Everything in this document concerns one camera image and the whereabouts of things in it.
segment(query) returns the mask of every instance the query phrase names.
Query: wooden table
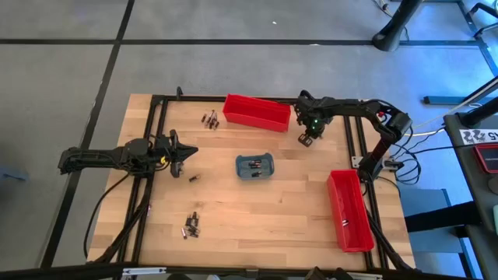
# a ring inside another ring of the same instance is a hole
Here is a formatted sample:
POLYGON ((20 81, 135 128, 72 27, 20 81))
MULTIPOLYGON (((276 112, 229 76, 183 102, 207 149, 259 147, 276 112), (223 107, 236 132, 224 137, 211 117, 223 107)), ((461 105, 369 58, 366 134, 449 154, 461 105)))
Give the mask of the wooden table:
MULTIPOLYGON (((151 95, 131 95, 118 145, 143 136, 150 99, 151 95)), ((331 170, 349 168, 343 117, 335 118, 325 129, 323 139, 306 148, 297 141, 304 127, 297 125, 294 113, 289 131, 278 133, 227 123, 222 108, 223 103, 217 102, 168 103, 165 134, 174 128, 181 143, 195 145, 199 151, 185 161, 180 178, 173 178, 168 170, 156 173, 140 263, 366 269, 362 253, 347 254, 338 247, 325 183, 331 170), (204 128, 200 121, 212 109, 218 112, 220 122, 216 131, 204 128), (240 180, 235 173, 235 158, 265 152, 275 160, 271 179, 240 180), (190 183, 188 178, 196 174, 202 177, 190 183), (193 211, 201 217, 200 237, 184 240, 181 227, 193 211)), ((356 131, 353 119, 352 126, 356 131)), ((372 150, 379 135, 368 121, 363 126, 368 149, 372 150)), ((124 171, 112 170, 107 187, 124 175, 124 171)), ((394 180, 392 173, 383 171, 381 175, 394 180)), ((89 260, 99 257, 121 230, 132 181, 128 178, 103 201, 89 260)), ((375 188, 385 236, 415 267, 398 191, 383 180, 376 180, 375 188)), ((134 240, 132 233, 127 260, 134 240)), ((373 260, 379 266, 376 249, 373 260)))

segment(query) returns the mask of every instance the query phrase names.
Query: red bin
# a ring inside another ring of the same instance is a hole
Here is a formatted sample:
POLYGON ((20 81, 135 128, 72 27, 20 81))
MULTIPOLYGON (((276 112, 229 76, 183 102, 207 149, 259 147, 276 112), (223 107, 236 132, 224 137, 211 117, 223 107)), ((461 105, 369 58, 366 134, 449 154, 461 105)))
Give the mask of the red bin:
POLYGON ((374 248, 356 170, 333 170, 327 180, 332 216, 339 246, 344 252, 374 248))
POLYGON ((279 132, 289 130, 290 105, 229 94, 223 113, 229 122, 279 132))

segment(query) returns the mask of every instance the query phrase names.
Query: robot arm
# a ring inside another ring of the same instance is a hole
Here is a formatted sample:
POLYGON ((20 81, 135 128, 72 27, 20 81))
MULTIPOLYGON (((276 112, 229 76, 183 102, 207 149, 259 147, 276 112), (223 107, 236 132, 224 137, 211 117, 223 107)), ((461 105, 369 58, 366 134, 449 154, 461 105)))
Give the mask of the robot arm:
POLYGON ((325 125, 334 116, 365 117, 381 135, 381 140, 372 152, 359 163, 358 175, 362 180, 377 177, 382 169, 381 160, 392 144, 399 141, 412 125, 412 120, 398 108, 379 100, 337 100, 324 97, 319 100, 306 90, 301 91, 293 105, 297 123, 306 126, 306 131, 298 141, 309 147, 313 139, 321 137, 325 125), (385 116, 385 124, 377 116, 385 116))
POLYGON ((114 168, 128 171, 132 175, 151 173, 170 164, 173 177, 179 177, 183 161, 198 151, 196 147, 178 142, 175 130, 170 137, 160 135, 158 147, 145 138, 133 139, 122 147, 112 150, 89 150, 76 147, 65 150, 59 160, 61 174, 71 173, 87 167, 114 168))

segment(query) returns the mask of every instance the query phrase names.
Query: concrete floor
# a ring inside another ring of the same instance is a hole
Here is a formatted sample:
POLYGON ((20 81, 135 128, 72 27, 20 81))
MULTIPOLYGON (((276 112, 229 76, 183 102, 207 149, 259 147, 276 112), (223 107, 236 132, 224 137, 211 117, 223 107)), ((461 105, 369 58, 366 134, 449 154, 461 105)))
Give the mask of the concrete floor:
MULTIPOLYGON (((0 0, 0 38, 114 39, 125 6, 125 0, 0 0)), ((474 19, 478 26, 496 22, 483 12, 474 19)), ((139 0, 124 37, 369 40, 387 22, 370 0, 139 0)), ((472 37, 455 4, 423 4, 407 27, 412 40, 472 37)), ((498 61, 495 38, 484 36, 498 61)), ((37 266, 65 186, 58 157, 79 143, 110 48, 0 45, 0 166, 30 175, 26 183, 0 185, 0 270, 37 266)), ((307 89, 388 100, 420 124, 448 110, 423 106, 423 96, 466 96, 492 77, 477 47, 384 53, 369 46, 123 46, 91 148, 115 146, 130 93, 172 94, 181 86, 185 94, 296 96, 307 89)), ((449 144, 441 133, 421 147, 449 144)), ((452 204, 471 200, 451 150, 419 158, 420 182, 401 187, 447 188, 452 204)), ((84 262, 83 233, 106 179, 106 170, 83 172, 55 265, 84 262)))

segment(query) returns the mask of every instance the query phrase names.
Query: white label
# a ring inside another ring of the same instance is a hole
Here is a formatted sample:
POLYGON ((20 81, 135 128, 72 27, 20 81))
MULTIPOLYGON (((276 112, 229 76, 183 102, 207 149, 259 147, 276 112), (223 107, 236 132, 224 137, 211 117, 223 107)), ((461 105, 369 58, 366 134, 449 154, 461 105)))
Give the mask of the white label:
POLYGON ((498 142, 498 129, 461 129, 465 145, 498 142))

